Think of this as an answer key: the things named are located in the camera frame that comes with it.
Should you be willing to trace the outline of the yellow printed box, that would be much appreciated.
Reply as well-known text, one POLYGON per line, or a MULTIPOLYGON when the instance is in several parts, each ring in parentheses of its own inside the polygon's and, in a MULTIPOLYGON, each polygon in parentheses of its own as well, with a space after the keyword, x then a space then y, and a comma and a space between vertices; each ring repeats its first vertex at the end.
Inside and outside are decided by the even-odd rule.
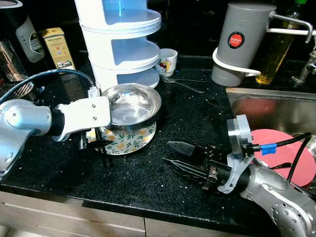
POLYGON ((39 32, 56 69, 76 70, 72 55, 66 43, 65 32, 59 27, 39 32))

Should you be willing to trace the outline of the grey water filter canister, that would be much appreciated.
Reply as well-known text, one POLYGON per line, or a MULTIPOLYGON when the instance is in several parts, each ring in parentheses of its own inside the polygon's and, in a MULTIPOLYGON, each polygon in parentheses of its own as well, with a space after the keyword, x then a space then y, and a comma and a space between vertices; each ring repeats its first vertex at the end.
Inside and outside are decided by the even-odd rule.
POLYGON ((218 47, 212 53, 212 81, 217 85, 235 87, 244 81, 244 77, 261 74, 250 69, 250 65, 266 33, 304 35, 306 42, 311 41, 314 34, 311 23, 278 14, 276 8, 273 4, 251 0, 229 2, 218 47), (296 23, 307 29, 270 29, 271 19, 296 23))

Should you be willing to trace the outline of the dark bottle white label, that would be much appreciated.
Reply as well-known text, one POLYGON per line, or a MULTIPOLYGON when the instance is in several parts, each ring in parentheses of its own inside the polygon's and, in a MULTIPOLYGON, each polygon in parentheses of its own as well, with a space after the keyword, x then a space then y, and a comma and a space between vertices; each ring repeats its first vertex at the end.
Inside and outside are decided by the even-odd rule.
POLYGON ((45 58, 27 7, 20 0, 0 0, 0 33, 9 39, 23 65, 33 66, 45 58))

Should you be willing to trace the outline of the steel fork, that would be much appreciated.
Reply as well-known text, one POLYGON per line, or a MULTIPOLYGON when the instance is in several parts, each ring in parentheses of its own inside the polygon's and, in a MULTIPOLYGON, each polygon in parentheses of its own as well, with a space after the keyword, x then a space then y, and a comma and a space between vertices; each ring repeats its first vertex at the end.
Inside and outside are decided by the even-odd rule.
POLYGON ((196 93, 205 93, 205 91, 203 91, 203 90, 199 90, 199 89, 193 88, 191 86, 182 84, 180 82, 177 82, 176 80, 164 79, 164 81, 166 83, 175 83, 176 85, 183 86, 184 88, 190 89, 191 91, 196 92, 196 93))

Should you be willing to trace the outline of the large stainless steel bowl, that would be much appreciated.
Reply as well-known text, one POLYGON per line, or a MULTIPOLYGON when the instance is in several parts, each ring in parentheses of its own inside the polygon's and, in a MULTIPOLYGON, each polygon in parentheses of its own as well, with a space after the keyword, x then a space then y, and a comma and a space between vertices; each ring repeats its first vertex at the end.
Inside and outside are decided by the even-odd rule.
POLYGON ((152 125, 162 106, 158 91, 139 83, 115 85, 101 93, 108 98, 112 131, 135 131, 152 125))

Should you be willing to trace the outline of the white tiered food container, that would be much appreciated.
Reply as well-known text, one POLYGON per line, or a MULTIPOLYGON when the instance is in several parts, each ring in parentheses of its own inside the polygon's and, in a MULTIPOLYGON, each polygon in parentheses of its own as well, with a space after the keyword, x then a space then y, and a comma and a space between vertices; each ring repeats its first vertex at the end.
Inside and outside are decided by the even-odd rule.
POLYGON ((96 85, 101 92, 123 83, 154 88, 160 48, 147 36, 161 14, 147 0, 74 0, 96 85))

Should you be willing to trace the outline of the yellow oil bottle green cap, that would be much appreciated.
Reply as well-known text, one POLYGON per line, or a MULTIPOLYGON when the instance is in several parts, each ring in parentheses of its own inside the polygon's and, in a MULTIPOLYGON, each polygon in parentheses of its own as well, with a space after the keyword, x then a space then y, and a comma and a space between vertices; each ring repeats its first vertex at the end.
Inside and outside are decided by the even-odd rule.
MULTIPOLYGON (((303 13, 303 9, 307 4, 307 0, 289 0, 282 2, 283 8, 278 11, 278 14, 283 16, 299 19, 303 13)), ((255 77, 255 81, 260 85, 269 85, 275 79, 275 75, 280 68, 292 42, 294 35, 268 33, 260 45, 257 52, 256 69, 261 72, 255 77)))

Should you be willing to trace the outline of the stainless steel sink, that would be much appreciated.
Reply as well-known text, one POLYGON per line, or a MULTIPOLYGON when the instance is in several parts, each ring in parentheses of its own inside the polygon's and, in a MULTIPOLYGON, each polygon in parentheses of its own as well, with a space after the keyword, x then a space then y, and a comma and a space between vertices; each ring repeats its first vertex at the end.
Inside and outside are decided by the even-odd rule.
POLYGON ((246 115, 251 131, 275 129, 291 136, 316 135, 316 95, 304 92, 226 88, 235 116, 246 115))

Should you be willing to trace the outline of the white printed cup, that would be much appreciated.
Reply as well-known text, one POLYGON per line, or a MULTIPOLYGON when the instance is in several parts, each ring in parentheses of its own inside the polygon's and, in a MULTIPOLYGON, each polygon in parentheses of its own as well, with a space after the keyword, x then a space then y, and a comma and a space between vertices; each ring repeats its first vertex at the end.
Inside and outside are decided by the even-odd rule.
POLYGON ((154 65, 154 69, 161 76, 171 77, 176 68, 177 57, 178 52, 174 49, 160 49, 159 61, 154 65))

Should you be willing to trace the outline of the steel spoon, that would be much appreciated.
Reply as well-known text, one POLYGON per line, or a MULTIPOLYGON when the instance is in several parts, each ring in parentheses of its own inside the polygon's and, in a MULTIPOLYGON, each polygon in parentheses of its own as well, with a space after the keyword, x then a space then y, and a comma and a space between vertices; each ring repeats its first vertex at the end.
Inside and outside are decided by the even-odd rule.
POLYGON ((293 163, 292 162, 284 162, 282 164, 279 165, 275 165, 273 167, 270 167, 271 170, 276 170, 276 169, 284 169, 284 168, 291 168, 293 167, 293 163))
POLYGON ((179 81, 203 82, 203 83, 208 82, 207 80, 196 80, 196 79, 174 79, 174 78, 166 77, 163 75, 160 75, 160 78, 167 83, 178 83, 179 81))

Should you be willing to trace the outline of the steel kettle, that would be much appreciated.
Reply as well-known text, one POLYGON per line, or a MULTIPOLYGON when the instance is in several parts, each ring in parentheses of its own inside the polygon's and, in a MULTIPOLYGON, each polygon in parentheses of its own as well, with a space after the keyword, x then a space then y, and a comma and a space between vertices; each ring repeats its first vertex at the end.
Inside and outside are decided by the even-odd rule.
POLYGON ((0 40, 0 72, 7 81, 23 81, 29 77, 9 40, 0 40))

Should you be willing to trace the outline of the floral print plate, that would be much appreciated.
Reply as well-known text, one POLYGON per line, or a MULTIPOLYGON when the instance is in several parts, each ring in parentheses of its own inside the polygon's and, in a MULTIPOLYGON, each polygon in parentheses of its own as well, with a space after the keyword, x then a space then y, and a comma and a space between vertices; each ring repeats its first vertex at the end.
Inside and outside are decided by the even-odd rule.
POLYGON ((103 149, 108 155, 126 155, 142 149, 147 145, 156 133, 157 123, 135 131, 111 131, 106 128, 99 128, 102 140, 112 141, 103 149))

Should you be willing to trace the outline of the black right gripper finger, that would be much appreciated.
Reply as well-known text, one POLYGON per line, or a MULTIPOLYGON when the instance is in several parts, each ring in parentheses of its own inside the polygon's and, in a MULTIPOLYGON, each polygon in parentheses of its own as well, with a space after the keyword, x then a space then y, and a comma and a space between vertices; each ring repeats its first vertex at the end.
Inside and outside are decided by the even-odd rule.
POLYGON ((167 144, 171 149, 184 156, 200 157, 205 155, 205 148, 199 145, 188 144, 183 141, 167 141, 167 144))
POLYGON ((181 160, 175 160, 175 159, 167 159, 167 158, 161 158, 164 162, 166 162, 168 165, 171 166, 171 169, 176 172, 177 174, 180 174, 181 176, 187 178, 188 180, 192 180, 194 182, 206 182, 207 181, 207 174, 199 169, 198 167, 195 167, 194 165, 187 164, 181 160))

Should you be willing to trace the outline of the pink plate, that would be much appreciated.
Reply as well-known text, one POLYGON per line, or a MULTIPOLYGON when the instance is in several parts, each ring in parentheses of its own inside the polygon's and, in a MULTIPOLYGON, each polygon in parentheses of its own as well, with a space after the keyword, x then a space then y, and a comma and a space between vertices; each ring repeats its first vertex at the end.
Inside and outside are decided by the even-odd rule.
MULTIPOLYGON (((275 129, 256 129, 251 132, 254 144, 273 144, 276 142, 291 139, 293 136, 275 129)), ((302 142, 284 145, 276 149, 274 154, 262 155, 262 152, 255 152, 257 159, 266 163, 269 167, 275 167, 285 162, 292 163, 301 146, 302 142)), ((308 187, 314 180, 316 175, 316 161, 309 149, 303 149, 302 155, 294 170, 291 182, 300 185, 300 187, 308 187)))

